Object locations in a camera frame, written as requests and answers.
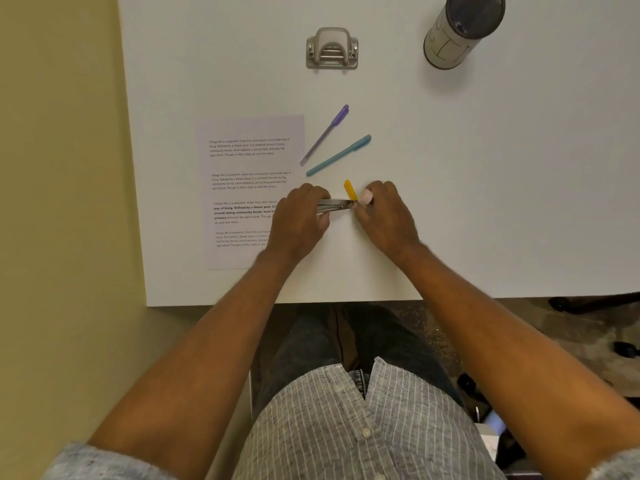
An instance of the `yellow wall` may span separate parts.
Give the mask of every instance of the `yellow wall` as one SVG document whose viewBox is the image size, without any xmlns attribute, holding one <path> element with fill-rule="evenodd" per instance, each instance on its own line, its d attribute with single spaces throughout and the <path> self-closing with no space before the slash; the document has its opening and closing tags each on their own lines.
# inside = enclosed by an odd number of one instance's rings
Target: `yellow wall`
<svg viewBox="0 0 640 480">
<path fill-rule="evenodd" d="M 0 478 L 84 439 L 203 308 L 147 309 L 116 0 L 0 0 Z"/>
</svg>

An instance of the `gray shirt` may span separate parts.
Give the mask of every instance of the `gray shirt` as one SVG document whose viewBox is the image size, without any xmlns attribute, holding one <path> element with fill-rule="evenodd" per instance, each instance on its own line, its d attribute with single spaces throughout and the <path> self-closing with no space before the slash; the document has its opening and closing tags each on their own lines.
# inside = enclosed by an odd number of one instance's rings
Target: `gray shirt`
<svg viewBox="0 0 640 480">
<path fill-rule="evenodd" d="M 640 479 L 640 452 L 618 455 L 589 480 Z M 71 444 L 46 480 L 171 480 L 116 453 Z M 340 364 L 311 371 L 258 416 L 234 478 L 460 479 L 504 476 L 466 412 L 440 389 L 377 358 L 367 398 Z"/>
</svg>

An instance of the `blue pen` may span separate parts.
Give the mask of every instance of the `blue pen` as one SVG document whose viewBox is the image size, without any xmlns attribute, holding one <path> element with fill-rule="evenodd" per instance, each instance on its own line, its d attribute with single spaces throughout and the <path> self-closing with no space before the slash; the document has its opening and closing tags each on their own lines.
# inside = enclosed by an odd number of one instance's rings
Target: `blue pen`
<svg viewBox="0 0 640 480">
<path fill-rule="evenodd" d="M 324 133 L 322 133 L 320 138 L 318 138 L 318 141 L 315 142 L 315 144 L 307 152 L 305 157 L 302 160 L 300 160 L 300 166 L 303 166 L 305 163 L 307 163 L 307 160 L 311 158 L 311 155 L 314 154 L 314 152 L 316 151 L 316 148 L 320 146 L 320 143 L 324 141 L 324 138 L 326 138 L 329 135 L 329 133 L 331 133 L 331 130 L 333 129 L 334 126 L 338 126 L 338 124 L 340 124 L 340 121 L 344 119 L 344 117 L 347 115 L 348 112 L 349 112 L 349 105 L 345 104 L 344 107 L 338 113 L 338 116 L 336 116 L 333 119 L 333 121 L 329 125 L 329 128 L 324 130 Z"/>
<path fill-rule="evenodd" d="M 338 153 L 335 156 L 332 156 L 331 158 L 329 158 L 329 160 L 325 160 L 322 163 L 320 163 L 320 165 L 316 165 L 315 167 L 313 167 L 311 170 L 309 170 L 307 172 L 307 176 L 311 177 L 311 175 L 318 173 L 320 170 L 322 170 L 325 167 L 328 167 L 329 165 L 331 165 L 331 163 L 336 162 L 338 160 L 340 160 L 343 156 L 348 155 L 351 152 L 354 152 L 360 148 L 362 148 L 364 145 L 366 145 L 368 142 L 371 141 L 371 135 L 368 134 L 366 135 L 364 138 L 357 140 L 354 144 L 352 144 L 350 147 L 345 148 L 343 151 L 341 151 L 340 153 Z"/>
</svg>

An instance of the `pink eraser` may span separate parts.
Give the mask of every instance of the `pink eraser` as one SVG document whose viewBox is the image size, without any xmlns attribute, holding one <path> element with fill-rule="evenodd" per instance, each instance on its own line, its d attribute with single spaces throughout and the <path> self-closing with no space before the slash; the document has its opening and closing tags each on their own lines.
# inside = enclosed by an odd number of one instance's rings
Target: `pink eraser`
<svg viewBox="0 0 640 480">
<path fill-rule="evenodd" d="M 358 202 L 364 205 L 368 205 L 369 202 L 371 202 L 372 200 L 373 200 L 373 192 L 371 190 L 364 189 L 358 199 Z"/>
</svg>

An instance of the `yellow marker cap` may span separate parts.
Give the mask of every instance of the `yellow marker cap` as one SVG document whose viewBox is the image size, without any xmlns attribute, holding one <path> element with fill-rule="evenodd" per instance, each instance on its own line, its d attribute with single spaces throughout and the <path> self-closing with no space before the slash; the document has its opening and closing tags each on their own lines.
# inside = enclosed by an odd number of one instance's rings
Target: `yellow marker cap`
<svg viewBox="0 0 640 480">
<path fill-rule="evenodd" d="M 348 181 L 348 180 L 344 181 L 344 189 L 347 191 L 347 195 L 349 196 L 349 199 L 351 199 L 351 200 L 357 200 L 358 199 L 358 195 L 355 192 L 355 190 L 353 190 L 353 185 L 351 184 L 350 181 Z"/>
</svg>

